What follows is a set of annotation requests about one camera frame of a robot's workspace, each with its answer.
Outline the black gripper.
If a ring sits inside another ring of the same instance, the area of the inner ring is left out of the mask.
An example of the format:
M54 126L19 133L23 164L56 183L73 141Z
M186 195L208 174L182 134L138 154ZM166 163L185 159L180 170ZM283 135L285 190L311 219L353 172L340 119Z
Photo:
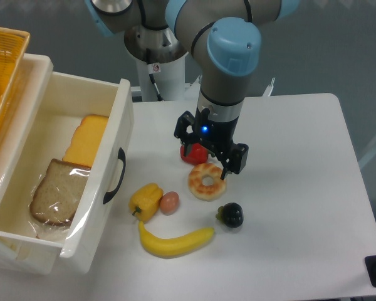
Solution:
M239 174L248 158L249 146L233 141L237 123L238 119L228 122L211 120L208 108L197 109L194 115L186 111L177 119L174 137L182 144L183 156L191 153L195 143L206 148L222 164L220 179L223 181L229 174Z

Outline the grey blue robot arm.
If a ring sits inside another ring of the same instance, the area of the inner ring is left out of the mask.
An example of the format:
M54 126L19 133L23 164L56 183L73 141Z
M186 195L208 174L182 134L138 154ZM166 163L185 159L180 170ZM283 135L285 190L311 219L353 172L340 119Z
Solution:
M177 120L174 135L184 154L196 143L222 164L222 174L239 174L248 146L233 134L258 65L259 26L294 12L298 1L87 1L96 23L108 34L136 26L171 35L202 70L194 114Z

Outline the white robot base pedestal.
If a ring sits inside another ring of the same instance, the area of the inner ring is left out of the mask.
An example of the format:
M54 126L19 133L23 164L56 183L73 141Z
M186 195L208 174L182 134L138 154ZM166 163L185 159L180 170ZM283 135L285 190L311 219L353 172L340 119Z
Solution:
M170 63L146 63L135 59L143 102L183 100L185 56Z

